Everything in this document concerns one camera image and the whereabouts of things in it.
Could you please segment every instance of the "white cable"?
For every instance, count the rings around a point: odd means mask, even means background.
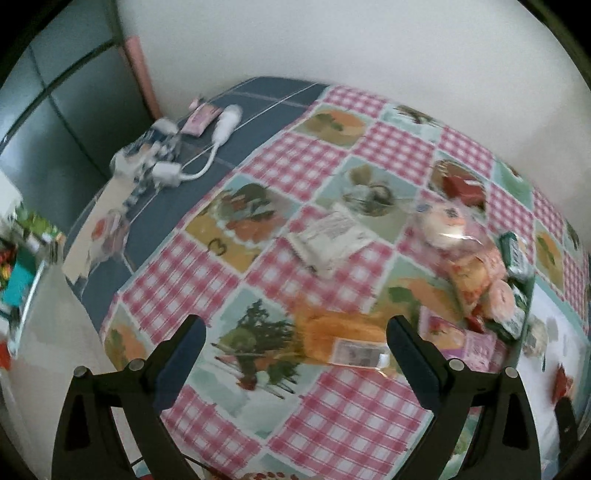
[[[190,181],[190,180],[197,180],[198,178],[203,177],[207,173],[207,171],[209,170],[209,167],[212,166],[213,159],[216,157],[216,153],[217,153],[218,148],[219,148],[219,144],[214,144],[212,151],[209,154],[209,159],[207,160],[207,163],[200,171],[198,171],[197,173],[194,173],[192,175],[188,175],[186,173],[181,173],[180,180],[181,181]]]

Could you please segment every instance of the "white charger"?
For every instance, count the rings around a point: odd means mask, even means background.
[[[152,178],[157,187],[178,187],[182,181],[197,180],[203,177],[213,164],[217,149],[228,141],[232,132],[242,119],[242,108],[238,105],[228,105],[219,116],[212,135],[212,151],[205,166],[192,175],[183,173],[179,163],[160,161],[152,169]]]

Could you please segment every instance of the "white wall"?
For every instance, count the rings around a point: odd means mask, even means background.
[[[257,75],[428,112],[534,180],[591,247],[591,93],[517,0],[119,0],[165,114]]]

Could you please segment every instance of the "red gingham pattern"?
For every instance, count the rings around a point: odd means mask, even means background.
[[[564,220],[560,212],[538,189],[534,189],[534,214],[556,241],[562,244]]]
[[[583,320],[586,317],[586,286],[583,271],[568,253],[564,253],[564,298]]]
[[[190,313],[209,322],[238,283],[203,247],[177,233],[122,292],[122,299],[140,328],[160,343]]]
[[[326,479],[382,479],[426,415],[410,387],[373,371],[332,368],[268,446]]]
[[[208,465],[233,475],[247,466],[261,445],[222,418],[213,404],[204,402],[185,385],[173,407],[162,413],[169,431],[195,450]]]
[[[495,163],[492,153],[457,130],[445,127],[439,140],[439,149],[449,153],[467,167],[489,179]]]
[[[345,156],[326,142],[286,132],[242,164],[240,171],[305,202]]]
[[[434,146],[392,125],[376,122],[353,153],[415,185],[431,167]]]
[[[332,103],[347,110],[377,118],[387,100],[356,88],[337,86],[326,93],[323,102]]]
[[[534,259],[534,216],[515,197],[491,183],[486,201],[488,228],[501,234],[515,232],[527,242],[527,258]]]
[[[312,220],[326,215],[312,206],[304,207],[290,223],[290,231],[301,231]],[[375,297],[374,288],[392,257],[392,248],[378,241],[351,255],[333,278],[322,279],[310,272],[284,237],[264,252],[246,276],[269,299],[286,308],[304,295],[313,304],[344,312],[363,309]]]

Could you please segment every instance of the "blue tablecloth section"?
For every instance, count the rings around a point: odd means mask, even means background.
[[[202,178],[159,193],[153,188],[148,189],[138,203],[130,208],[128,219],[131,230],[125,249],[130,264],[139,268],[187,211],[254,149],[300,117],[326,87],[327,85],[302,80],[255,77],[214,98],[212,103],[222,108],[233,103],[242,107],[240,126],[219,149],[216,161]],[[185,164],[207,148],[211,144],[212,133],[213,125],[210,125],[200,138],[183,135],[178,161]],[[204,154],[187,165],[184,171],[196,173],[206,160],[207,156]],[[65,254],[92,207],[94,202],[87,206],[74,224],[68,235]],[[88,282],[79,281],[72,286],[97,330],[100,329],[113,296],[130,277],[131,272],[123,262],[110,259],[92,272]]]

